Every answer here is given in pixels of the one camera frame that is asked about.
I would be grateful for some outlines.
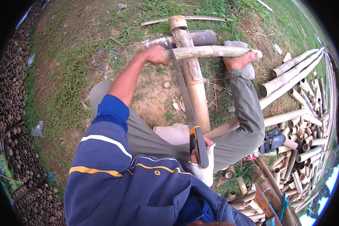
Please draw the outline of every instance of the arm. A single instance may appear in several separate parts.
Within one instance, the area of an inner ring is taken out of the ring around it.
[[[126,134],[128,106],[145,63],[168,64],[163,50],[154,46],[137,54],[98,105],[98,114],[79,143],[69,171],[64,195],[68,225],[90,224],[105,195],[131,163]],[[122,192],[126,190],[116,191],[118,197],[124,197]]]

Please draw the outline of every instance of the pant leg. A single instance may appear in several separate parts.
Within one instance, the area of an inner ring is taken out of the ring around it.
[[[108,93],[112,82],[104,80],[99,82],[89,93],[89,102],[93,115],[97,115],[98,105]],[[153,132],[134,110],[129,108],[127,120],[127,140],[132,157],[138,155],[153,156],[156,158],[176,157],[175,147]]]
[[[252,154],[264,140],[265,125],[260,102],[253,84],[242,74],[239,69],[226,73],[240,127],[211,139],[216,143],[214,172]]]

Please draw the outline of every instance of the jacket pocket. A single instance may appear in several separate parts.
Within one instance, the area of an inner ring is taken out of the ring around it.
[[[140,205],[135,225],[172,226],[175,223],[175,206]]]

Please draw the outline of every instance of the blue jacket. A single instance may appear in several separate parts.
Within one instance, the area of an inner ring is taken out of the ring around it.
[[[175,158],[132,158],[128,116],[117,97],[106,95],[98,106],[69,171],[64,195],[68,225],[174,225],[190,194],[196,193],[216,221],[254,226]]]

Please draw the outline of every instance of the knit glove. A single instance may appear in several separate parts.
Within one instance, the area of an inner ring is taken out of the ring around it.
[[[208,167],[206,169],[202,169],[197,163],[188,161],[188,163],[190,164],[190,169],[192,170],[194,176],[205,183],[208,187],[211,187],[213,184],[214,146],[215,144],[210,147],[206,147],[208,156]]]

